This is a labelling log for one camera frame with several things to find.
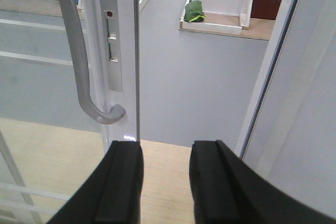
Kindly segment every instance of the glass pane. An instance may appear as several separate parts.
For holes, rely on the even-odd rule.
[[[79,106],[58,1],[0,0],[0,23],[0,223],[46,223],[102,159],[100,125]]]
[[[298,1],[244,157],[270,183],[333,218],[335,10],[336,0]]]

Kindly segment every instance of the silver door handle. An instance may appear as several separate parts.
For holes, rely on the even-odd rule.
[[[115,123],[126,114],[125,109],[116,104],[109,113],[104,113],[95,106],[91,99],[88,56],[76,3],[74,0],[59,0],[59,5],[67,31],[79,105],[98,123]]]

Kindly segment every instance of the floor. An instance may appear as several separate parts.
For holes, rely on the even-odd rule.
[[[103,156],[99,133],[4,118],[0,118],[0,125],[29,188],[71,196]],[[191,149],[146,140],[142,140],[141,146],[145,162],[141,222],[194,223],[188,176]],[[32,196],[32,199],[35,206],[52,210],[64,204],[62,200],[41,196]],[[51,217],[40,216],[43,223]]]

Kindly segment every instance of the glass door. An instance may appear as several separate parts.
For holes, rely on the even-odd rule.
[[[58,0],[0,0],[1,223],[46,223],[111,141],[140,139],[138,4],[78,0],[76,57]]]
[[[298,0],[252,122],[244,162],[336,218],[336,0]]]

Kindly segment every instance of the black rubber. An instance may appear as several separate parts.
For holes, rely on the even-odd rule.
[[[194,143],[190,183],[197,224],[336,224],[262,179],[219,140]]]
[[[140,144],[113,141],[91,176],[48,223],[140,223],[142,182]]]

